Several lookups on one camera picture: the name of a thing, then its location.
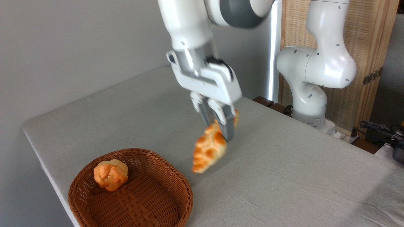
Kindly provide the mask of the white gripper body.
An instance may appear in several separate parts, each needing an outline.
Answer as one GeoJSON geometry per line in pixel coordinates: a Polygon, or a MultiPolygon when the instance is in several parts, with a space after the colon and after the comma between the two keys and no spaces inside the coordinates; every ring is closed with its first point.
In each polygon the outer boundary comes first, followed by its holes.
{"type": "Polygon", "coordinates": [[[173,50],[167,52],[166,57],[171,63],[177,82],[184,89],[231,106],[241,99],[241,87],[237,76],[225,63],[207,62],[206,66],[200,69],[199,75],[192,73],[189,76],[181,71],[179,60],[173,50]]]}

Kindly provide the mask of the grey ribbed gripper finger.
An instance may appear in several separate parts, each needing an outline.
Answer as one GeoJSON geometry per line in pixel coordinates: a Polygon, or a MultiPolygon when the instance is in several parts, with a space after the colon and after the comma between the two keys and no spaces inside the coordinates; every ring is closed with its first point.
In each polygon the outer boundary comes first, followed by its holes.
{"type": "Polygon", "coordinates": [[[190,98],[194,109],[202,116],[205,124],[207,126],[211,125],[211,114],[207,109],[208,98],[193,91],[190,92],[190,98]]]}
{"type": "Polygon", "coordinates": [[[231,141],[234,137],[234,114],[232,106],[216,100],[209,99],[208,106],[213,110],[214,117],[218,122],[222,136],[226,141],[231,141]]]}

